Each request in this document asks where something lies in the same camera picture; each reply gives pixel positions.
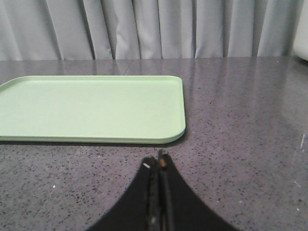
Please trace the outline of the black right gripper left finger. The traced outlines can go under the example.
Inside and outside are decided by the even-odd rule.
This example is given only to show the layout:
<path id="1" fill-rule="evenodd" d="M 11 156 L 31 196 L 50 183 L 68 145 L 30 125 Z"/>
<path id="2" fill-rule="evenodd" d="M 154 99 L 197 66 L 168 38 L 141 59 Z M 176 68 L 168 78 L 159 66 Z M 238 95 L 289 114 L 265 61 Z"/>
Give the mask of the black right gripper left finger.
<path id="1" fill-rule="evenodd" d="M 89 231 L 158 231 L 159 184 L 157 161 L 146 157 L 116 204 Z"/>

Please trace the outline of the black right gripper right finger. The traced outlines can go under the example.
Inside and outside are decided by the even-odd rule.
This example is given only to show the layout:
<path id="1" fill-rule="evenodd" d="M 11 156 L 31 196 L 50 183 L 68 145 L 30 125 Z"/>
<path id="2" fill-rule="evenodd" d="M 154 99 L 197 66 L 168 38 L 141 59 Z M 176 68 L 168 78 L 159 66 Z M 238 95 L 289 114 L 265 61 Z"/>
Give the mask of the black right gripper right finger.
<path id="1" fill-rule="evenodd" d="M 163 150 L 158 152 L 158 180 L 163 231 L 237 230 L 204 204 Z"/>

